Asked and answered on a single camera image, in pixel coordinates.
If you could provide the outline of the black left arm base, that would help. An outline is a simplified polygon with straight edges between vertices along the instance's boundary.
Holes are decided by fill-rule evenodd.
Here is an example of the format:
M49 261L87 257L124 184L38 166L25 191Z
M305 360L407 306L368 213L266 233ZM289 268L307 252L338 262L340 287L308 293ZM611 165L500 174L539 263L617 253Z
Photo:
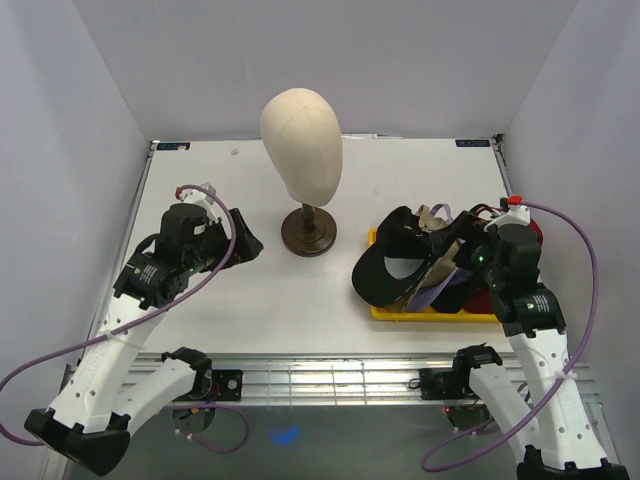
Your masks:
M244 372L236 369L212 370L204 377L205 402L234 402L242 398Z

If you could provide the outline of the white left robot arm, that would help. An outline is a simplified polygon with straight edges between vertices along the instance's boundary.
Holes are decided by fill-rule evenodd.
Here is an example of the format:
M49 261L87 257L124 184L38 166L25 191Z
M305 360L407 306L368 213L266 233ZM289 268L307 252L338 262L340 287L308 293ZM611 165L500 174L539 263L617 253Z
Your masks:
M50 405L29 413L28 432L104 476L122 460L133 434L167 404L213 398L211 360L187 347L163 354L160 368L127 391L121 385L164 307L187 290L192 276L252 261L262 251L240 210L229 214L234 239L203 203L176 203L164 212L159 232L144 238L124 264L96 344Z

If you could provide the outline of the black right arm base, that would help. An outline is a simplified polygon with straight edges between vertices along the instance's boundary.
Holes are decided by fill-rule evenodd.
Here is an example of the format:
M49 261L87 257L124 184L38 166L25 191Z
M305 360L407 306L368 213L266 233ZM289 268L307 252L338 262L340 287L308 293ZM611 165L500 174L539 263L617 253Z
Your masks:
M457 379L452 369L422 368L409 380L410 390L419 390L422 400L468 400L474 394Z

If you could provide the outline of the black R baseball cap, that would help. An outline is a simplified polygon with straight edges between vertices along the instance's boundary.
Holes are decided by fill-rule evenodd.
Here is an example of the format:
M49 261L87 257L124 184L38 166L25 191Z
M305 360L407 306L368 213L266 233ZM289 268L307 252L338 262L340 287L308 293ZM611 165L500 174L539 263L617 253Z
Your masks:
M380 303L393 305L416 293L422 308L446 287L470 280L469 272L451 262L434 262L429 232L419 220L409 207L400 206L378 226L374 243L352 271L352 285L362 300L371 292Z

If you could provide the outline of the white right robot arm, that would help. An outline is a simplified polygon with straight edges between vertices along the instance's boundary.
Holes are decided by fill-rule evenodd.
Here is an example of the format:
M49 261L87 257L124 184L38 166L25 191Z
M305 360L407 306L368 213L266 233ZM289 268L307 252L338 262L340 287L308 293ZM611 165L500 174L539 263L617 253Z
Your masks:
M512 205L492 220L464 211L430 240L436 255L460 241L454 262L487 285L520 363L528 399L488 346L458 351L451 373L458 394L477 396L488 408L503 433L497 443L514 454L517 478L628 478L624 466L608 459L584 410L561 307L539 280L541 245L528 208Z

